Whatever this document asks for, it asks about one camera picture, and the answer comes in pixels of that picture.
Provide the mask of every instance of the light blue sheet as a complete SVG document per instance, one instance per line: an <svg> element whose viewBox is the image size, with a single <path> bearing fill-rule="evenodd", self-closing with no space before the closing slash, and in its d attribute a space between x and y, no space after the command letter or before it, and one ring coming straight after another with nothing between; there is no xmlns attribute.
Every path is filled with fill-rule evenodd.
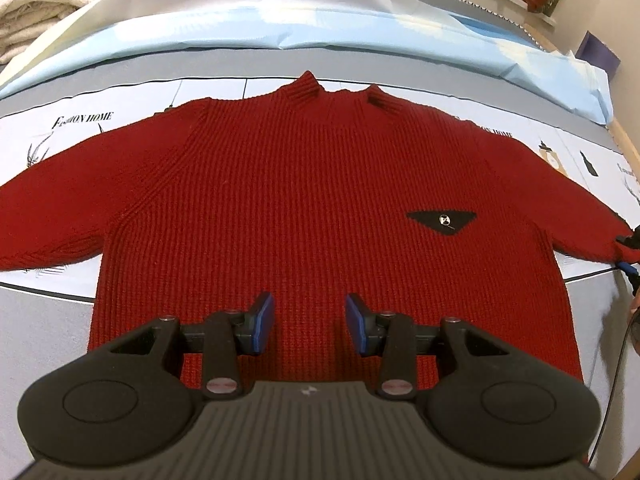
<svg viewBox="0 0 640 480"><path fill-rule="evenodd" d="M612 120L606 74L560 53L470 30L440 9L427 18L380 10L294 8L257 2L133 18L39 63L0 89L4 98L105 60L187 48L332 46L420 57L510 81L597 124Z"/></svg>
<svg viewBox="0 0 640 480"><path fill-rule="evenodd" d="M464 25L466 28L473 32L477 32L478 34L486 38L502 38L504 40L514 41L515 43L520 43L527 46L535 45L533 41L525 40L524 38L521 38L504 28L492 25L491 23L481 22L480 20L476 20L475 18L463 16L462 14L450 12L449 10L447 12L450 16L453 16L460 23L462 23L462 25Z"/></svg>

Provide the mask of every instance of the black triangle patch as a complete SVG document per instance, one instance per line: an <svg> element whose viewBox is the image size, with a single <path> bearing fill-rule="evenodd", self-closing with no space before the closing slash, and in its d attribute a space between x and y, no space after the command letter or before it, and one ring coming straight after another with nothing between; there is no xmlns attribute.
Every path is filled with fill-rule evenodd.
<svg viewBox="0 0 640 480"><path fill-rule="evenodd" d="M460 232L460 229L476 218L476 213L471 211L413 211L407 213L406 216L434 231L451 236Z"/></svg>

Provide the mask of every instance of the knit sweater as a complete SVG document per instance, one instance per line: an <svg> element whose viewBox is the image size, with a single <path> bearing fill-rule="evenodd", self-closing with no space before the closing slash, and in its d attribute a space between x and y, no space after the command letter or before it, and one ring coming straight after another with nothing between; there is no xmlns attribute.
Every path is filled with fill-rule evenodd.
<svg viewBox="0 0 640 480"><path fill-rule="evenodd" d="M274 295L248 380L371 380L344 321L457 316L580 377L553 249L636 262L631 230L517 140L376 86L310 73L254 98L200 99L45 158L0 187L0 269L102 253L90 347L162 314L184 323ZM436 379L418 359L422 386ZM187 362L183 380L198 383Z"/></svg>

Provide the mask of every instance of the hand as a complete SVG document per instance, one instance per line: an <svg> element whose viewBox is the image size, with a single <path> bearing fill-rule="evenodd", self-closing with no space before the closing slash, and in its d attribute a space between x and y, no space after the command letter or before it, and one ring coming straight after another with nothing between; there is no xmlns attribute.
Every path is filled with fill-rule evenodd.
<svg viewBox="0 0 640 480"><path fill-rule="evenodd" d="M636 294L629 305L629 314L626 322L631 322L631 318L636 313L636 311L640 308L640 291ZM640 319L636 320L636 327L632 328L630 331L631 344L634 346L637 354L640 354Z"/></svg>

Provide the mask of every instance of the wall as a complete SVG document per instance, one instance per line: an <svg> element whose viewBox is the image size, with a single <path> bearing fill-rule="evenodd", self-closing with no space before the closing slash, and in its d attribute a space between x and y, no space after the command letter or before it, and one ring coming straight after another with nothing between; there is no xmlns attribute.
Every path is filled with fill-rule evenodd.
<svg viewBox="0 0 640 480"><path fill-rule="evenodd" d="M640 146L640 0L560 0L555 28L530 16L527 22L545 34L561 52L575 52L587 31L596 35L621 60L610 83L614 112L621 126Z"/></svg>

